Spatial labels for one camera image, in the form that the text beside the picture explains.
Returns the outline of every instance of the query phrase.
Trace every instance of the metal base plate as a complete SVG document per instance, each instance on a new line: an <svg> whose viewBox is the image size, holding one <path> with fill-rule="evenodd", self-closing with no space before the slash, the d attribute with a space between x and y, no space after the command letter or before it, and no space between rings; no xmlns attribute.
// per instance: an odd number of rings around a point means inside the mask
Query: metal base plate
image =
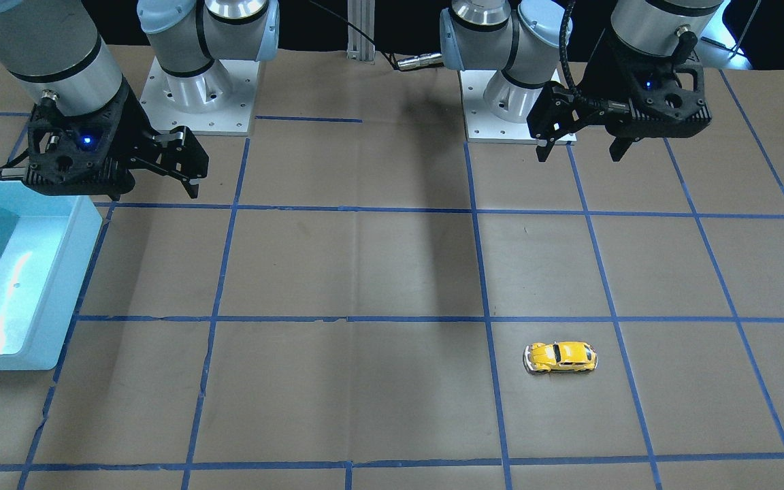
<svg viewBox="0 0 784 490"><path fill-rule="evenodd" d="M195 134L219 136L249 136L252 133L253 106L259 84L259 63L225 59L221 63L228 69L234 93L224 108L204 114L181 112L165 96L165 74L156 59L141 93L141 105L150 118L153 129L161 133L186 125Z"/></svg>
<svg viewBox="0 0 784 490"><path fill-rule="evenodd" d="M526 123L511 123L497 117L489 111L483 101L483 92L489 84L494 69L467 69L460 71L461 103L464 107L464 125L468 134L468 142L513 143L519 145L535 145L536 140L528 131ZM553 80L559 81L558 71ZM560 137L557 145L573 145L576 143L574 134Z"/></svg>

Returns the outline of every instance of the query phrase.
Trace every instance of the plastic tub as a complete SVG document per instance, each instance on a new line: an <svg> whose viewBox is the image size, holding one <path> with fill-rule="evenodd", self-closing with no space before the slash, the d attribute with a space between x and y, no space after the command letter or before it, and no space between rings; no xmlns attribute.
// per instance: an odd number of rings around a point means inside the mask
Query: plastic tub
<svg viewBox="0 0 784 490"><path fill-rule="evenodd" d="M86 196L0 182L0 370L56 365L101 223Z"/></svg>

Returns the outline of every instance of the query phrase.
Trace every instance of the black cable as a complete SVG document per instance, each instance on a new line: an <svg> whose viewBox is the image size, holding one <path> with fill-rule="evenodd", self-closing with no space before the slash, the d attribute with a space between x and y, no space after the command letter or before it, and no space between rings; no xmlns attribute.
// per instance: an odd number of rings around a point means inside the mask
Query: black cable
<svg viewBox="0 0 784 490"><path fill-rule="evenodd" d="M386 58L386 61L388 61L389 65L392 66L392 69L395 69L396 71L401 71L401 69L398 68L398 59L395 58L395 54L394 53L393 54L386 54L386 53L382 52L382 50L377 50L377 43L376 43L376 41L374 41L370 36L368 36L368 34L365 34L357 26L352 25L352 23L349 22L347 19L345 19L344 16L342 16L339 13L335 12L335 10L331 10L331 9L327 8L326 6L324 6L324 5L320 5L320 3L314 2L314 0L308 0L308 3L311 3L314 7L317 7L318 9L322 9L325 12L330 13L332 16L335 16L336 18L338 18L338 19L342 20L343 22L345 22L346 25L352 27L356 32L358 32L358 34L361 34L362 37L366 38L368 43L373 44L374 49L378 53L382 54L383 58Z"/></svg>
<svg viewBox="0 0 784 490"><path fill-rule="evenodd" d="M579 92L579 87L573 81L573 75L570 74L570 63L567 60L567 25L570 22L570 14L573 13L573 5L576 0L570 0L564 8L564 15L561 18L561 31L558 33L558 54L561 58L561 71L564 74L564 82L567 88L573 91L575 100L582 99L583 94Z"/></svg>

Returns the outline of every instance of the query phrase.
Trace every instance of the yellow toy car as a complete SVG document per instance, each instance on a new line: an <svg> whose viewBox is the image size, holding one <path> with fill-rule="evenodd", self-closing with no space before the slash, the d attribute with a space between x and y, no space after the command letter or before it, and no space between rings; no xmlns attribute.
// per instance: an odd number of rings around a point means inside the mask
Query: yellow toy car
<svg viewBox="0 0 784 490"><path fill-rule="evenodd" d="M526 345L522 356L525 369L532 374L543 372L581 372L598 366L598 354L586 342L555 342Z"/></svg>

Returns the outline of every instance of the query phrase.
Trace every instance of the table surface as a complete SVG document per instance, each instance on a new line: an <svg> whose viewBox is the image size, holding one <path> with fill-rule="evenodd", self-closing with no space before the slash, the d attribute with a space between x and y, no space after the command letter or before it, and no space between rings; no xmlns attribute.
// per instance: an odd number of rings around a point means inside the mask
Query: table surface
<svg viewBox="0 0 784 490"><path fill-rule="evenodd" d="M454 71L281 50L199 199L94 198L59 365L0 372L0 488L784 488L784 72L706 90L696 137L538 163L466 142ZM0 164L30 109L0 66ZM525 372L563 340L596 372Z"/></svg>

